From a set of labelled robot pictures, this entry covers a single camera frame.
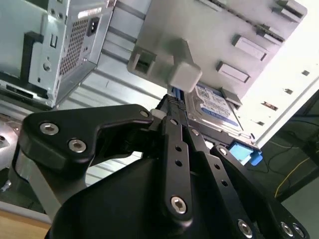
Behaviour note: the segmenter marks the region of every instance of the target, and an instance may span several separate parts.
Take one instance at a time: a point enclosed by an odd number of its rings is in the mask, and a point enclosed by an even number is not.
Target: white plastic tab
[[[301,22],[301,18],[294,15],[293,13],[291,13],[290,11],[288,11],[287,9],[282,8],[278,8],[276,9],[276,12],[278,12],[280,15],[282,15],[283,17],[287,18],[290,21],[293,22]]]
[[[249,75],[247,75],[244,72],[241,72],[234,67],[227,65],[223,62],[220,62],[218,65],[217,69],[219,74],[226,76],[229,79],[236,80],[236,81],[241,81],[243,83],[246,83],[248,79],[250,78]]]
[[[264,60],[268,54],[268,51],[265,48],[257,45],[243,36],[237,38],[233,42],[233,45],[260,61]]]

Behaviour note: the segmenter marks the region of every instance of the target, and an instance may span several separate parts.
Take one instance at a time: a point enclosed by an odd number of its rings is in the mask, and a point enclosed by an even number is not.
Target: rectangular slot
[[[223,8],[216,5],[215,3],[209,1],[209,0],[199,0],[200,2],[202,2],[203,4],[209,6],[210,8],[214,9],[215,11],[222,11]]]
[[[140,53],[136,54],[134,62],[135,70],[147,75],[155,63],[154,58],[155,56],[153,54],[142,50]]]
[[[58,42],[58,37],[51,34],[50,46],[56,48],[56,43]]]
[[[243,36],[237,37],[233,42],[233,46],[257,58],[260,61],[264,60],[268,54],[268,51],[266,49],[248,40]]]
[[[276,107],[276,106],[274,106],[274,105],[272,105],[272,104],[270,104],[270,103],[267,103],[266,101],[264,101],[263,103],[261,103],[263,106],[266,106],[266,107],[268,107],[268,108],[270,108],[271,110],[273,110],[273,111],[277,111],[278,110],[278,108]]]
[[[12,87],[12,86],[7,85],[7,86],[6,86],[6,89],[7,89],[8,91],[12,91],[12,92],[14,92],[14,93],[16,93],[16,94],[19,94],[19,95],[21,95],[21,96],[27,97],[27,98],[29,98],[29,99],[33,99],[33,95],[32,95],[32,94],[29,94],[29,93],[27,93],[27,92],[25,92],[25,91],[19,90],[19,89],[17,89],[17,88]]]
[[[229,79],[241,81],[243,83],[246,83],[248,79],[250,78],[250,76],[247,75],[246,73],[241,72],[235,69],[234,67],[227,65],[224,62],[220,62],[216,70],[218,71],[219,74],[226,76]]]
[[[261,121],[256,122],[256,123],[259,124],[259,125],[261,125],[261,126],[264,126],[264,125],[265,125],[265,123],[264,123],[264,122],[261,122]]]
[[[292,93],[293,93],[293,91],[292,90],[290,90],[290,89],[284,89],[284,91],[287,93],[287,94],[289,94],[289,95],[291,95]]]

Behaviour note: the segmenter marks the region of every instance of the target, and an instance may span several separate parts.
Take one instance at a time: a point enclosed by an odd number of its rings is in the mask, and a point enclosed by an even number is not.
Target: sticker
[[[84,18],[84,17],[90,16],[90,15],[98,14],[101,11],[102,11],[101,7],[90,9],[90,10],[86,10],[86,11],[81,11],[78,14],[78,18],[80,19],[80,18]]]
[[[203,112],[234,126],[239,126],[235,115],[219,91],[200,85],[196,86],[195,89],[198,97],[204,101],[203,104],[200,104]]]

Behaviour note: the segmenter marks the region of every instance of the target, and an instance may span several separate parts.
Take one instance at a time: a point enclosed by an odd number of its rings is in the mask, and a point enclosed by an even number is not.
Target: circular hole
[[[43,64],[43,69],[44,69],[45,71],[51,71],[50,65],[47,64],[47,63],[44,63],[44,64]]]
[[[183,164],[182,164],[179,160],[175,160],[175,164],[176,164],[178,167],[183,166]]]
[[[221,184],[224,185],[225,187],[228,187],[228,183],[224,180],[221,180]]]
[[[175,149],[178,151],[178,152],[181,152],[181,148],[176,146]]]
[[[81,148],[81,147],[82,147],[82,145],[81,145],[80,143],[74,143],[73,146],[74,146],[75,148]]]

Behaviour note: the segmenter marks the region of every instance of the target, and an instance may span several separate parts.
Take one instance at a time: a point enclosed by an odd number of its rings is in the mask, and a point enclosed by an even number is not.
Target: silver screw
[[[149,116],[149,114],[146,113],[145,111],[141,111],[140,114],[143,115],[144,117],[148,117]]]
[[[220,148],[220,149],[219,149],[219,151],[221,151],[221,152],[222,152],[222,154],[227,155],[227,152],[226,152],[226,150],[225,150],[225,149]]]
[[[59,127],[53,123],[43,123],[40,125],[40,130],[42,133],[47,135],[55,135],[59,132]]]
[[[245,237],[247,238],[252,238],[253,237],[253,232],[251,231],[250,227],[245,223],[243,220],[239,219],[238,220],[238,227],[239,230],[244,234]]]
[[[194,128],[191,130],[193,132],[193,134],[195,134],[196,136],[199,136],[199,132],[197,130],[195,130]]]
[[[291,238],[294,236],[293,231],[287,226],[286,223],[281,222],[281,228],[284,230],[284,232],[290,236]]]
[[[69,142],[69,148],[76,153],[82,153],[86,150],[85,142],[79,139],[73,139]]]
[[[303,231],[296,224],[294,224],[294,229],[302,238],[305,237],[305,234],[303,233]]]
[[[177,213],[179,213],[179,214],[186,213],[186,204],[182,198],[177,197],[177,196],[172,197],[170,200],[170,203]]]
[[[176,120],[174,120],[174,119],[171,119],[170,122],[171,122],[172,124],[174,124],[174,125],[178,125],[178,123],[177,123]]]

